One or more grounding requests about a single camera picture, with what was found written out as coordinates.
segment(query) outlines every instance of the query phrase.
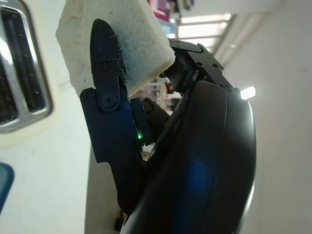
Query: white sponge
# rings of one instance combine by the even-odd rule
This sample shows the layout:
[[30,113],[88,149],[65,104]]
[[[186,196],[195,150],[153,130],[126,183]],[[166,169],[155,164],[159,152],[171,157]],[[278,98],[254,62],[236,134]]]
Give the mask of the white sponge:
[[66,0],[56,36],[78,96],[94,88],[90,36],[95,19],[108,22],[116,33],[129,95],[173,64],[174,52],[147,0]]

